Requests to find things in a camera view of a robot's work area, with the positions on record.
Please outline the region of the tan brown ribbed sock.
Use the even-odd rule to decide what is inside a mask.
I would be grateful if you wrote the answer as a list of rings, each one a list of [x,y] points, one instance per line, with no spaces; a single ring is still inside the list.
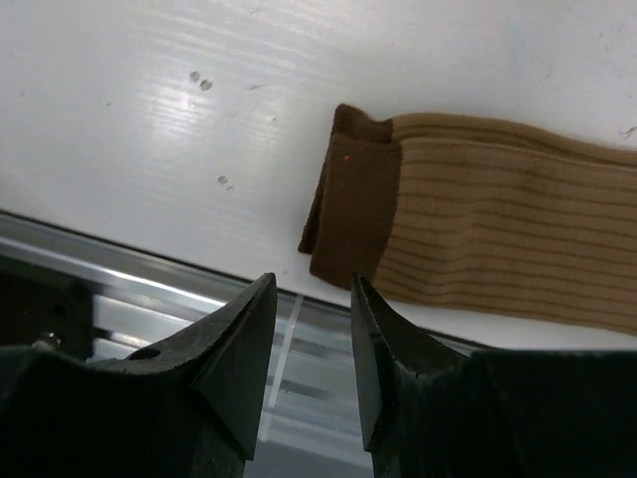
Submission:
[[[299,244],[342,289],[636,332],[636,154],[501,119],[334,112]]]

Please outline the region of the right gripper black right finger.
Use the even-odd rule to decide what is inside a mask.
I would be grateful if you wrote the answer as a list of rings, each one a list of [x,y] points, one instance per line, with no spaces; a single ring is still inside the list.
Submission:
[[[351,281],[351,338],[363,448],[377,477],[475,477],[470,427],[443,385],[462,354],[392,309],[360,274]]]

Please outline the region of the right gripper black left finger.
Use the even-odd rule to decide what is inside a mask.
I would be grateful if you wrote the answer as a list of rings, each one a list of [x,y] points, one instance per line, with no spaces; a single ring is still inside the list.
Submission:
[[[240,477],[253,460],[277,316],[266,273],[212,314],[94,365],[117,468],[131,477]]]

